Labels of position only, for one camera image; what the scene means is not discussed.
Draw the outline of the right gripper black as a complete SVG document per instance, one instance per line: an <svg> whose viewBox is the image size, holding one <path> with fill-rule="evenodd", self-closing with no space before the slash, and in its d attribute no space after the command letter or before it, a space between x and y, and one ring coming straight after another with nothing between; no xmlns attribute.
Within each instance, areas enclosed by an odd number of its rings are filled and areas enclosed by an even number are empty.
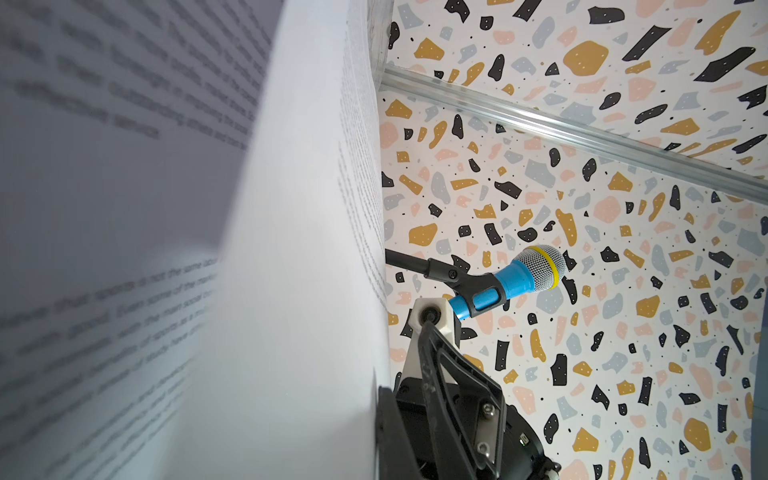
<svg viewBox="0 0 768 480"><path fill-rule="evenodd" d="M432 324L418 339L422 379L378 388L378 478L557 479L561 465L501 389Z"/></svg>

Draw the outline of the printed paper sheet top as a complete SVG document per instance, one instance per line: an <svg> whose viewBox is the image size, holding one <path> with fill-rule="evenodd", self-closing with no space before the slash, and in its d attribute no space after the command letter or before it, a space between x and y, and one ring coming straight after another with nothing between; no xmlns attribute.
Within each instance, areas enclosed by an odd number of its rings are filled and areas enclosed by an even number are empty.
<svg viewBox="0 0 768 480"><path fill-rule="evenodd" d="M1 5L1 475L156 479L279 1Z"/></svg>

